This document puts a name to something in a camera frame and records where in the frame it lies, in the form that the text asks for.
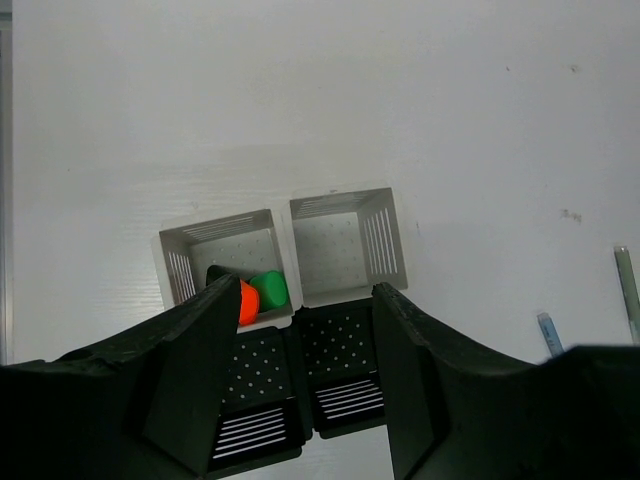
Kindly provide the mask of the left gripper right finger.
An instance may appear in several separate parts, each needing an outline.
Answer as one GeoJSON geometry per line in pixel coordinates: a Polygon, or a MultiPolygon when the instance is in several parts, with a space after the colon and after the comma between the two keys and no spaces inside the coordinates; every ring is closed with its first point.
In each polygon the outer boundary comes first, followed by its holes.
{"type": "Polygon", "coordinates": [[[426,314],[388,283],[373,289],[373,330],[397,479],[525,479],[524,383],[533,365],[426,314]]]}

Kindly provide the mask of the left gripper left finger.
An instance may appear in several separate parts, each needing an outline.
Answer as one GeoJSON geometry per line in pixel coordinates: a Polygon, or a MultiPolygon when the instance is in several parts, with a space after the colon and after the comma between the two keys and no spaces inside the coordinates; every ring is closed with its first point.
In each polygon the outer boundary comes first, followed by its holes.
{"type": "Polygon", "coordinates": [[[240,281],[55,361],[62,409],[51,449],[64,478],[203,478],[209,469],[240,281]]]}

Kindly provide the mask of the orange cap black highlighter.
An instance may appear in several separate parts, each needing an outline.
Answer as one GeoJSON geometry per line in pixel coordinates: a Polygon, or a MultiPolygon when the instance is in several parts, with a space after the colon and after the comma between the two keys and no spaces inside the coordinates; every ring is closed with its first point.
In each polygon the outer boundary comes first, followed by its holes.
{"type": "MultiPolygon", "coordinates": [[[[206,271],[205,285],[208,286],[224,275],[233,275],[233,272],[219,265],[211,265],[206,271]]],[[[249,283],[240,280],[241,306],[238,324],[248,326],[255,323],[260,312],[260,297],[258,291],[249,283]]]]}

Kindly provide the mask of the green cap highlighter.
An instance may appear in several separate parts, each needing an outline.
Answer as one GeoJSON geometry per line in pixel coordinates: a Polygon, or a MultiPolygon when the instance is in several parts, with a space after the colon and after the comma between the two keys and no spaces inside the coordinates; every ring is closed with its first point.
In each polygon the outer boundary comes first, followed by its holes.
{"type": "Polygon", "coordinates": [[[282,308],[289,301],[286,280],[280,271],[271,270],[256,275],[249,280],[249,285],[258,293],[261,312],[282,308]]]}

